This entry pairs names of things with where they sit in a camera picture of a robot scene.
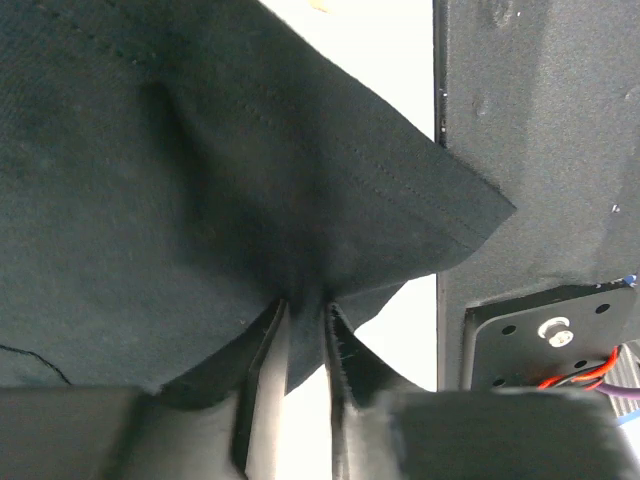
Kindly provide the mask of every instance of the black cloth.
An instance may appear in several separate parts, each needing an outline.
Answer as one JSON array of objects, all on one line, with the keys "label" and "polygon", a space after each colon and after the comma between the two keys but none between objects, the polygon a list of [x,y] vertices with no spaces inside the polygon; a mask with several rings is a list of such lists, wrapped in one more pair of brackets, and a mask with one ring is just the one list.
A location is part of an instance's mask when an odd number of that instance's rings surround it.
[{"label": "black cloth", "polygon": [[[0,1],[0,344],[158,388],[276,296],[291,385],[513,207],[250,0]],[[0,384],[54,385],[0,350]]]}]

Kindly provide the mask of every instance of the white surface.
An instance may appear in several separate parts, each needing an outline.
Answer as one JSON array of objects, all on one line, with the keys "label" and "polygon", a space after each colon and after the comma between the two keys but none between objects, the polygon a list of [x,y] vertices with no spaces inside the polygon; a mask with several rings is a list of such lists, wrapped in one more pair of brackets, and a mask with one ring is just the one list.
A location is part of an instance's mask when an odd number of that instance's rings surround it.
[{"label": "white surface", "polygon": [[[433,138],[433,35],[428,0],[261,0],[325,57]],[[399,373],[436,389],[435,276],[409,282],[357,335]],[[623,430],[640,451],[640,419]],[[329,393],[324,369],[285,401],[278,480],[329,480]]]}]

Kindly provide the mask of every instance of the ribbed metal part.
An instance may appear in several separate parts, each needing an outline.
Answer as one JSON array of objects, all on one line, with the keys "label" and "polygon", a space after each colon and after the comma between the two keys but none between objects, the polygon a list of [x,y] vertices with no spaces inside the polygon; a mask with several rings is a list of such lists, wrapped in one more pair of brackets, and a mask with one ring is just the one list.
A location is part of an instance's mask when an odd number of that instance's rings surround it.
[{"label": "ribbed metal part", "polygon": [[[624,344],[616,366],[607,375],[605,381],[621,387],[640,388],[640,344],[637,340]],[[609,397],[618,417],[640,410],[640,401],[620,397]]]}]

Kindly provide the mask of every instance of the bolt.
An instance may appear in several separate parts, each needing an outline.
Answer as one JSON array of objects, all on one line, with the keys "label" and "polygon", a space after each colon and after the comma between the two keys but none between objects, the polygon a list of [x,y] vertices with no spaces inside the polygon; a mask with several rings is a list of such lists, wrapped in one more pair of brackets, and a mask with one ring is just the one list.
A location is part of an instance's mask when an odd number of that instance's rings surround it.
[{"label": "bolt", "polygon": [[544,338],[554,348],[564,347],[573,340],[573,332],[569,330],[569,319],[565,317],[556,317],[547,320],[540,328],[538,335]]}]

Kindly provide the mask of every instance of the screw hole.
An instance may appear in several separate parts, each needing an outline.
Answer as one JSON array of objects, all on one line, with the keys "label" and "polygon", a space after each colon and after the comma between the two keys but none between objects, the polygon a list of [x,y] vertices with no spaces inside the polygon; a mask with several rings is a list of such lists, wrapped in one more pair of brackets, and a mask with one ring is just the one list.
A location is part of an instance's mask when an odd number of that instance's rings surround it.
[{"label": "screw hole", "polygon": [[600,315],[601,313],[606,312],[607,310],[609,310],[611,308],[611,305],[609,305],[608,303],[603,303],[602,305],[600,305],[598,308],[596,308],[596,313],[598,315]]}]

